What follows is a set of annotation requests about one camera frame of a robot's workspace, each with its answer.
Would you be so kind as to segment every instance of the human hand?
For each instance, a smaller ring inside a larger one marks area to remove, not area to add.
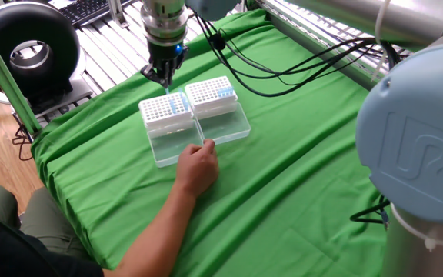
[[[188,145],[178,157],[174,189],[199,197],[218,178],[215,142],[205,139],[204,145]]]

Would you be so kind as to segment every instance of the green tablecloth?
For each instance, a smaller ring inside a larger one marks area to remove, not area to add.
[[[311,56],[261,10],[218,26],[274,70]],[[204,38],[190,48],[171,90],[227,75],[252,131],[217,145],[220,178],[198,202],[173,276],[377,276],[384,228],[348,220],[378,197],[355,150],[355,118],[367,91],[335,73],[262,98],[234,80]],[[275,80],[248,83],[270,93],[287,88]],[[133,75],[51,122],[32,147],[41,179],[106,268],[116,267],[155,217],[175,178],[175,166],[155,166],[138,111],[140,100],[164,93]]]

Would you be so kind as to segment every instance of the black shirt sleeve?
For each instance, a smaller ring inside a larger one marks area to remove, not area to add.
[[[20,231],[16,232],[37,249],[60,277],[104,276],[98,264],[50,252],[38,239],[24,235]],[[26,244],[17,240],[7,230],[0,228],[0,276],[54,277],[55,274]]]

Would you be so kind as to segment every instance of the person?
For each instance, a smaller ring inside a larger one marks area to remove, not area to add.
[[[0,186],[0,221],[15,228],[40,254],[0,228],[0,276],[169,276],[196,199],[217,177],[215,143],[207,139],[203,146],[188,145],[179,156],[175,182],[165,204],[114,270],[102,269],[91,261],[46,189],[34,192],[17,230],[15,197]]]

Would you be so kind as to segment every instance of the black ring light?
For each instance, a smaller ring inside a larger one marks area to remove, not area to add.
[[[26,42],[36,42],[42,50],[28,59],[16,55],[17,47]],[[32,103],[46,98],[43,94],[63,95],[72,89],[69,77],[78,63],[78,36],[52,6],[14,2],[0,7],[0,55]]]

